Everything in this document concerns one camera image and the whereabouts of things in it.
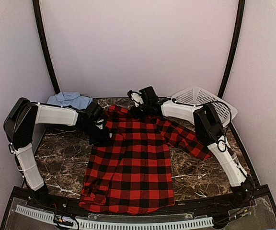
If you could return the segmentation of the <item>red black plaid shirt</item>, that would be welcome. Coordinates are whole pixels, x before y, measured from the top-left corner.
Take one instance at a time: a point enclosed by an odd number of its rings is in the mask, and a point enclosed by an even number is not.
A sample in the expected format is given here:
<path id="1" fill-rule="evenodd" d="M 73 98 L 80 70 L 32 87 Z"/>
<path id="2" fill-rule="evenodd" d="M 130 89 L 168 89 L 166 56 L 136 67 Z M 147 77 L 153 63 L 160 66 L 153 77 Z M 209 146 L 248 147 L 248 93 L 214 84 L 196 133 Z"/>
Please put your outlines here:
<path id="1" fill-rule="evenodd" d="M 200 160 L 212 156 L 193 131 L 162 116 L 136 119 L 117 105 L 103 116 L 112 137 L 106 145 L 92 147 L 80 196 L 83 201 L 126 190 L 152 200 L 151 192 L 162 190 L 165 194 L 159 197 L 174 201 L 170 148 L 182 147 Z"/>

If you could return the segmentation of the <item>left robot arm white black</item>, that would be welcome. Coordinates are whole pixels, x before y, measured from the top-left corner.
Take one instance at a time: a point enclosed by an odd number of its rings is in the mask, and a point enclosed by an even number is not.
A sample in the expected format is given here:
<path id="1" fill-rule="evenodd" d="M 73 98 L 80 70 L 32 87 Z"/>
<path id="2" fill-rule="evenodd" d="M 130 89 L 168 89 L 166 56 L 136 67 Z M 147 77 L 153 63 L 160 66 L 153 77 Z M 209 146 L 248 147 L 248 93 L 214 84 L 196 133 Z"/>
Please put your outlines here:
<path id="1" fill-rule="evenodd" d="M 10 153 L 15 155 L 18 170 L 33 191 L 43 190 L 45 182 L 37 167 L 32 149 L 35 125 L 64 125 L 78 127 L 85 132 L 92 144 L 107 143 L 112 134 L 105 128 L 103 108 L 92 102 L 79 110 L 19 98 L 3 123 L 9 141 Z"/>

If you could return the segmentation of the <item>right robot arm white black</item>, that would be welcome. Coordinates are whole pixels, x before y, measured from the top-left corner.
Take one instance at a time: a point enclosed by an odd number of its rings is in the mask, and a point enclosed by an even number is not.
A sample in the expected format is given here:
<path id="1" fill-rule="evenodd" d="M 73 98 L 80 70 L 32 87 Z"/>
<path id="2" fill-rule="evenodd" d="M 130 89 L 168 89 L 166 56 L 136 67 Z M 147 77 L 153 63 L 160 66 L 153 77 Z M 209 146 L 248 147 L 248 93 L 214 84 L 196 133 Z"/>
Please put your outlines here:
<path id="1" fill-rule="evenodd" d="M 230 125 L 233 115 L 228 104 L 216 97 L 190 104 L 190 93 L 186 91 L 172 97 L 159 98 L 151 86 L 138 92 L 130 90 L 127 95 L 134 102 L 134 106 L 131 107 L 134 116 L 162 115 L 192 123 L 195 126 L 198 142 L 213 153 L 227 175 L 233 193 L 229 198 L 229 204 L 239 208 L 252 203 L 253 182 L 239 162 L 237 154 L 230 147 L 227 140 L 229 128 L 223 125 L 220 113 L 215 108 L 216 104 L 224 107 L 229 116 L 226 123 Z"/>

